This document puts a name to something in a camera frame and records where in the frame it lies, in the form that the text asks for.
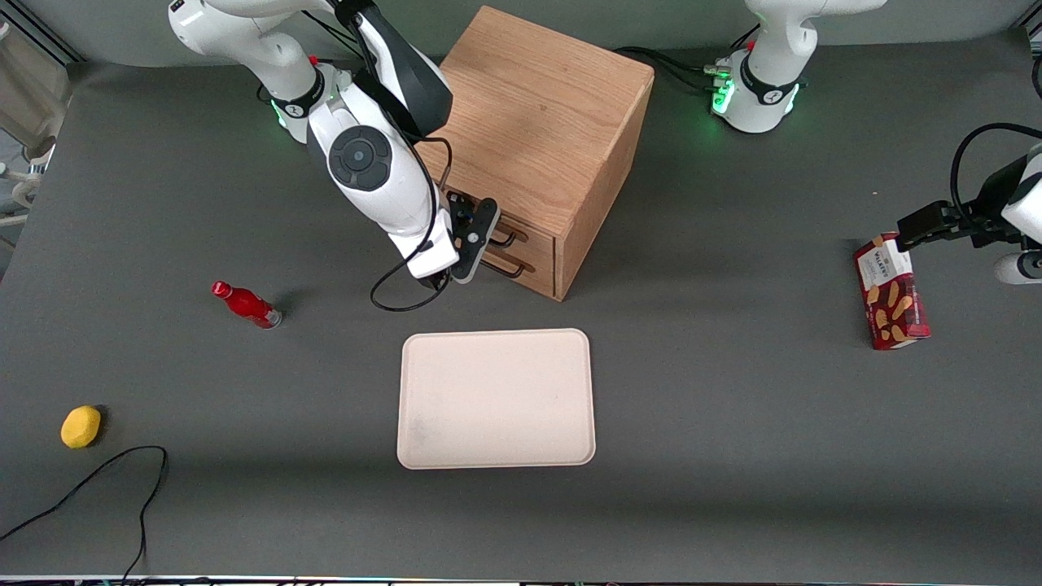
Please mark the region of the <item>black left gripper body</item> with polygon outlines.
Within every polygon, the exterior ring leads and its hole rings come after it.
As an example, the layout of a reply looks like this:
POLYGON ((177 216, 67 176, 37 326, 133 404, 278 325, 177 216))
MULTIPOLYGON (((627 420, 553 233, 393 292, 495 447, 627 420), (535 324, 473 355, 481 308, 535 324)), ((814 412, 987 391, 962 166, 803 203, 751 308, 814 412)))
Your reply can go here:
POLYGON ((976 233, 970 241, 974 247, 986 247, 993 243, 1008 243, 1027 247, 1026 237, 1020 229, 1006 221, 1001 215, 1004 205, 1013 198, 1024 169, 1027 155, 1021 155, 995 171, 979 186, 978 197, 969 203, 976 233))

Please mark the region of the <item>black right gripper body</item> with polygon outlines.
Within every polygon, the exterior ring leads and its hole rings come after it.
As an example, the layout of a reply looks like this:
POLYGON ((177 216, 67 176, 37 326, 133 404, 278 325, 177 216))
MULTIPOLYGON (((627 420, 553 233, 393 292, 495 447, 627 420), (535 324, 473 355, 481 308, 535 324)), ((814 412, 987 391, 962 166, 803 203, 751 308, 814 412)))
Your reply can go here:
POLYGON ((455 251, 476 251, 479 248, 480 238, 475 242, 469 240, 473 231, 472 224, 475 218, 475 207, 446 207, 448 212, 448 233, 451 244, 455 251))

